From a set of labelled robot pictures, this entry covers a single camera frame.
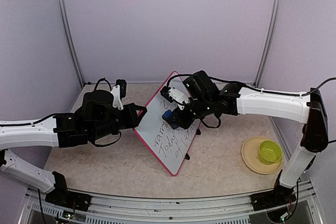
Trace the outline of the blue whiteboard eraser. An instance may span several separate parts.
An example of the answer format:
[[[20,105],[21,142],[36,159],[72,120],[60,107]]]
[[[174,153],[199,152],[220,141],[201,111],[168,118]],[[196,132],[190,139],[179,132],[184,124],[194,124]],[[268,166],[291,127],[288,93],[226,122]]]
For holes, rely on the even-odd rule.
[[[171,110],[165,111],[164,114],[162,115],[162,118],[165,121],[171,120],[171,118],[172,118],[172,111]]]

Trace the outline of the pink framed whiteboard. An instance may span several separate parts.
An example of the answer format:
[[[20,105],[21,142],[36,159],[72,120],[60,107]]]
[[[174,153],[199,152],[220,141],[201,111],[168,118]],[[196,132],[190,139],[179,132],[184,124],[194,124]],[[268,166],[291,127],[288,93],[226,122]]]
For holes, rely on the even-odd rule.
[[[185,156],[194,141],[201,122],[195,120],[186,130],[181,127],[173,129],[163,120],[162,115],[167,110],[173,111],[177,108],[175,102],[169,102],[160,94],[166,83],[167,80],[160,85],[147,102],[146,112],[139,113],[141,122],[134,128],[134,132],[168,173],[171,176],[176,176],[185,161]]]

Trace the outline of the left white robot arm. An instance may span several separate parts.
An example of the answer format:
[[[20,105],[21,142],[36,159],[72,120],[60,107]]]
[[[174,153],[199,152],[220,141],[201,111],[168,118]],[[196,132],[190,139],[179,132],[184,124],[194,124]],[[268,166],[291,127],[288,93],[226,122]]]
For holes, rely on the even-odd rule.
[[[134,103],[122,104],[124,95],[96,90],[85,93],[82,105],[74,113],[54,113],[35,122],[1,124],[1,171],[50,194],[66,206],[73,201],[64,175],[51,172],[19,158],[12,148],[49,146],[75,147],[91,143],[108,135],[121,135],[122,130],[137,127],[147,112]]]

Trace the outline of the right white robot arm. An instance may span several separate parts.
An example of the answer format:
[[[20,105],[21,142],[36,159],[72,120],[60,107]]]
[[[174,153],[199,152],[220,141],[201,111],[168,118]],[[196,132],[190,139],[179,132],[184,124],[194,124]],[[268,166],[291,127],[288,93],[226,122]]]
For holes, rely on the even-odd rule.
[[[280,92],[253,88],[239,81],[225,81],[225,86],[219,89],[216,78],[203,70],[183,77],[188,95],[170,85],[174,76],[160,91],[161,96],[177,104],[176,109],[162,116],[174,129],[188,129],[195,120],[203,122],[209,115],[219,120],[223,114],[265,115],[303,124],[301,142],[278,176],[278,186],[268,194],[273,205],[288,198],[288,188],[294,187],[317,154],[329,144],[328,117],[318,88],[309,92]]]

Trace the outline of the beige round plate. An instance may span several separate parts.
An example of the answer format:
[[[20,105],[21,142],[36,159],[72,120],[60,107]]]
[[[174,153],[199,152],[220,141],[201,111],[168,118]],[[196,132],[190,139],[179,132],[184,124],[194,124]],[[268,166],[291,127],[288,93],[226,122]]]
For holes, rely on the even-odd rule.
[[[247,139],[241,149],[241,154],[246,165],[256,173],[269,175],[279,171],[282,167],[282,159],[279,162],[267,165],[258,158],[258,148],[263,141],[270,140],[262,136],[254,136]]]

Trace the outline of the lime green bowl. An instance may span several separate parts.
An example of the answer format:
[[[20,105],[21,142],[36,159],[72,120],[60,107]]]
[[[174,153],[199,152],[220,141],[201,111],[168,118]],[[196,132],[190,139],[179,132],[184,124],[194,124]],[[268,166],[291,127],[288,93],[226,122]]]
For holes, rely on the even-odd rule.
[[[267,165],[279,162],[283,152],[279,144],[271,140],[263,141],[258,148],[259,160]]]

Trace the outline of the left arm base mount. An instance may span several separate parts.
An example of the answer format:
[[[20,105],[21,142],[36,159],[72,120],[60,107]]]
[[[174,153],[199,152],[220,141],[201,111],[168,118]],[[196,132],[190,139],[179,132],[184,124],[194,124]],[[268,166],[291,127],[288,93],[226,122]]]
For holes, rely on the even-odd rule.
[[[87,212],[91,203],[91,196],[71,191],[67,187],[64,175],[52,172],[55,183],[51,192],[46,194],[45,201],[57,206]]]

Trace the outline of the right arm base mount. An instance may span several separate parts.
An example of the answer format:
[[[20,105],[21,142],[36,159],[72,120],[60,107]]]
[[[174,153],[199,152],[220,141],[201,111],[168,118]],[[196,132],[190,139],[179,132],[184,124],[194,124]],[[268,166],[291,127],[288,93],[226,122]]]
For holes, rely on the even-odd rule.
[[[289,204],[290,202],[297,200],[293,187],[287,188],[280,185],[281,174],[282,170],[280,171],[272,190],[255,193],[250,196],[254,211]]]

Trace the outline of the left aluminium frame post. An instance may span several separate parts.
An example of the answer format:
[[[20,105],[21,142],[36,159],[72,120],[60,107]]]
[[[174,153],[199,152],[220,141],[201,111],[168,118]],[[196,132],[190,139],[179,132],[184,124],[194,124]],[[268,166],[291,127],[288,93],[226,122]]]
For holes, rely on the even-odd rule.
[[[71,34],[71,28],[70,28],[70,23],[69,23],[69,19],[68,19],[68,15],[67,15],[67,10],[66,10],[66,1],[65,0],[57,0],[58,2],[58,8],[60,11],[60,17],[61,17],[61,23],[62,23],[62,27],[64,30],[64,34],[65,34],[65,39],[66,39],[66,43],[67,43],[67,47],[70,53],[70,60],[73,66],[73,69],[75,71],[75,75],[78,81],[78,84],[81,88],[83,88],[85,86],[85,79],[83,77],[83,73],[81,70],[81,66],[79,63],[79,59],[77,56],[77,52],[75,49],[75,44],[74,44],[74,39],[73,36]]]

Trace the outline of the aluminium frame post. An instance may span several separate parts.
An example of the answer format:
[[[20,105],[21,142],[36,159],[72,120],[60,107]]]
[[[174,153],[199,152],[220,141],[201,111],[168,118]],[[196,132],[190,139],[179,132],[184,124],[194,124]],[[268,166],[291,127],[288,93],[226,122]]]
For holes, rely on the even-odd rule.
[[[276,30],[276,24],[278,19],[278,13],[280,8],[280,2],[281,0],[273,0],[272,8],[271,8],[271,14],[270,14],[270,21],[267,29],[266,39],[264,43],[264,47],[261,54],[261,60],[259,63],[259,67],[257,70],[257,74],[255,76],[254,80],[254,86],[259,87],[262,81],[262,77],[266,70],[267,60],[269,58],[272,40],[274,37],[274,33]]]
[[[65,39],[66,39],[66,43],[67,43],[67,47],[70,53],[70,60],[73,66],[73,69],[75,71],[75,75],[78,81],[78,84],[81,88],[83,88],[85,86],[85,79],[83,77],[83,73],[81,70],[81,66],[79,63],[79,59],[77,56],[77,52],[75,49],[75,44],[74,44],[74,39],[73,36],[71,34],[71,28],[70,28],[70,23],[69,23],[69,19],[68,19],[68,15],[67,15],[67,10],[66,10],[66,1],[65,0],[57,0],[58,2],[58,8],[60,11],[60,17],[61,17],[61,23],[62,23],[62,27],[64,30],[64,34],[65,34]]]

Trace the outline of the right aluminium frame post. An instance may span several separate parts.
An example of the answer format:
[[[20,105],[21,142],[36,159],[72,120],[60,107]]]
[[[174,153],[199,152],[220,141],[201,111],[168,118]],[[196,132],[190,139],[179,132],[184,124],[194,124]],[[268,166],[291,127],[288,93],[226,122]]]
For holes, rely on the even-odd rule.
[[[264,43],[264,47],[261,54],[261,60],[259,63],[259,67],[257,70],[257,74],[255,76],[254,80],[254,86],[259,87],[262,81],[262,77],[266,70],[267,60],[269,58],[272,40],[274,37],[274,33],[276,30],[276,24],[278,19],[278,13],[280,8],[280,2],[281,0],[273,0],[272,8],[271,8],[271,14],[270,14],[270,21],[267,29],[266,39]]]

